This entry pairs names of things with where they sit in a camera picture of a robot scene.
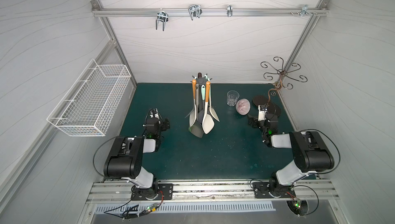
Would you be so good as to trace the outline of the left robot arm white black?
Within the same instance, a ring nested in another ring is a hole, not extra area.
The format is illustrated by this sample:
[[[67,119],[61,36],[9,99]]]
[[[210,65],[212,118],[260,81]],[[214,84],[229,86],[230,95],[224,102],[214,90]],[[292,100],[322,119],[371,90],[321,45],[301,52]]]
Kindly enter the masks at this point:
[[[157,194],[159,191],[157,178],[143,167],[143,155],[159,150],[162,133],[170,129],[170,122],[161,116],[158,109],[151,108],[145,117],[143,128],[144,131],[140,136],[116,136],[99,146],[102,148],[108,142],[113,142],[102,173],[95,165],[99,150],[94,152],[92,164],[95,172],[104,179],[126,180],[140,192]]]

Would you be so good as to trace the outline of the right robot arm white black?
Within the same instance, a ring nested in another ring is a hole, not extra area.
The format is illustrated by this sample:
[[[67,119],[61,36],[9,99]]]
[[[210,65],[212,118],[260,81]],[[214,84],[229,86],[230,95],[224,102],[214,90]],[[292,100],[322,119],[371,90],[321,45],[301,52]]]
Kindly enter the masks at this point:
[[[249,125],[260,129],[262,142],[267,147],[292,150],[293,160],[274,172],[266,186],[274,198],[281,197],[301,179],[312,174],[329,173],[339,166],[322,139],[323,132],[305,129],[278,133],[278,116],[270,113],[266,104],[258,106],[257,117],[249,116]]]

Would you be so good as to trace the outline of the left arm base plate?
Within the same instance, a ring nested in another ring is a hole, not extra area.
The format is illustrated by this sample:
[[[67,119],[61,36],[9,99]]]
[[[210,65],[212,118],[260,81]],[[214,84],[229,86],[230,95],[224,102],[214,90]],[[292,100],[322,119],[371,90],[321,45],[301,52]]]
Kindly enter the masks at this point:
[[[132,188],[131,200],[171,200],[173,198],[173,184],[171,183],[156,183],[151,188],[139,189]]]

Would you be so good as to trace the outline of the grey turner mint handle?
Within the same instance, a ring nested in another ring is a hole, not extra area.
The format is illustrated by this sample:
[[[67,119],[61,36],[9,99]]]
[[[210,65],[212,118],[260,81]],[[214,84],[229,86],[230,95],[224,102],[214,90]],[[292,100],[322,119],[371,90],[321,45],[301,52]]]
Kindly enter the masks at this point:
[[[198,122],[198,119],[196,119],[196,122],[192,127],[189,127],[189,131],[198,138],[203,137],[203,128],[202,125]]]

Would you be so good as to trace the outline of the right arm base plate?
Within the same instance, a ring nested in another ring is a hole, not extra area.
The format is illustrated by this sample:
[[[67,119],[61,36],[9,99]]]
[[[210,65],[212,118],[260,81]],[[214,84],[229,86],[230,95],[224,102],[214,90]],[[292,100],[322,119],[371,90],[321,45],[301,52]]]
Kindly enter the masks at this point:
[[[291,187],[282,185],[275,186],[274,183],[269,183],[268,181],[253,181],[250,183],[250,187],[253,190],[254,197],[257,199],[296,197]]]

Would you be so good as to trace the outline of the cream spatula wooden handle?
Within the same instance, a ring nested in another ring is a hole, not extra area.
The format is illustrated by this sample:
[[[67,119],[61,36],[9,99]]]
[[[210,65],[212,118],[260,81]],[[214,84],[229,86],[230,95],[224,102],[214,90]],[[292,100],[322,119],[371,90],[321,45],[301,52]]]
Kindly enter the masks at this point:
[[[208,113],[208,102],[209,102],[209,93],[210,93],[210,81],[206,82],[205,86],[205,109],[204,109],[204,116],[202,121],[202,127],[204,134],[208,134],[214,128],[215,123],[213,121],[212,116]]]

